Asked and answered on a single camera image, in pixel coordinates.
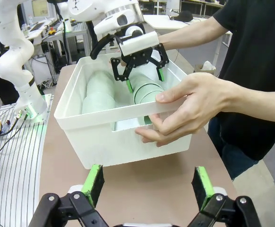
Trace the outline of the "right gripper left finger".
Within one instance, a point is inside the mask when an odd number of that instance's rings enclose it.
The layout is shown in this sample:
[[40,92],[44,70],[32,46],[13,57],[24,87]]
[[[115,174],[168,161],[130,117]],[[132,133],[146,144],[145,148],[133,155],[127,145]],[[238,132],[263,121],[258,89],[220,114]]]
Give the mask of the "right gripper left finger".
[[77,220],[82,227],[107,227],[95,209],[104,185],[103,166],[93,165],[82,189],[60,197],[44,194],[29,223],[30,227],[64,227]]

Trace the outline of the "person's left hand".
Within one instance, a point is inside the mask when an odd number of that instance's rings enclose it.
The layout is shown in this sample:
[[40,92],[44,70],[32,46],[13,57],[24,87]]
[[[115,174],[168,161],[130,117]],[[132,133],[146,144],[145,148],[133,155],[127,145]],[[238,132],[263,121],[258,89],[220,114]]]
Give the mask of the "person's left hand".
[[139,127],[135,133],[142,137],[143,143],[155,142],[157,147],[193,134],[228,106],[233,87],[233,83],[211,74],[192,73],[175,87],[155,97],[160,104],[184,97],[183,104],[165,120],[158,114],[151,115],[149,118],[155,128]]

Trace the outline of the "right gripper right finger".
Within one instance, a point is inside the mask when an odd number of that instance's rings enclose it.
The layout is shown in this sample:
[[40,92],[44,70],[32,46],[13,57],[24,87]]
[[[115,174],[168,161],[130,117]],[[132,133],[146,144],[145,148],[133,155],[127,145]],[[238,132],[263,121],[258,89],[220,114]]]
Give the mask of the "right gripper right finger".
[[205,167],[195,167],[192,187],[199,212],[193,218],[190,227],[212,227],[216,222],[227,227],[260,227],[261,223],[252,199],[239,196],[232,200],[221,192],[223,188],[214,188]]

